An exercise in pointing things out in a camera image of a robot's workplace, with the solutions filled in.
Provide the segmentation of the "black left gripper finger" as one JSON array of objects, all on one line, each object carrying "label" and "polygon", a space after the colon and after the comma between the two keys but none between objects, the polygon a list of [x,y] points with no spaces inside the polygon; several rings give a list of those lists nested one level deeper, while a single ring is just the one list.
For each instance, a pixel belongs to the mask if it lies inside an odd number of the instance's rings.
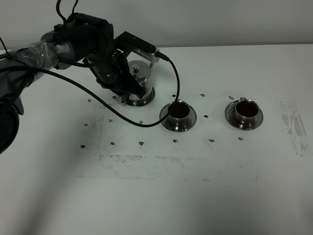
[{"label": "black left gripper finger", "polygon": [[130,94],[129,83],[125,79],[98,78],[97,83],[99,83],[102,88],[111,90],[119,96]]},{"label": "black left gripper finger", "polygon": [[142,98],[146,92],[131,75],[125,55],[121,52],[118,52],[117,55],[117,90],[126,94],[135,94],[138,98]]}]

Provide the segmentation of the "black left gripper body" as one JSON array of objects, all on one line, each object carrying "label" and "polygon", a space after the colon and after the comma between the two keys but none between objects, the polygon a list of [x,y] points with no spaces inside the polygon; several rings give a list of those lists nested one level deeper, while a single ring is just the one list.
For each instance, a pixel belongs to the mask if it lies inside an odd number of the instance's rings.
[{"label": "black left gripper body", "polygon": [[117,79],[118,52],[121,51],[119,50],[114,51],[113,55],[108,60],[102,61],[101,64],[98,64],[97,66],[90,68],[91,72],[96,77],[96,82],[98,78]]}]

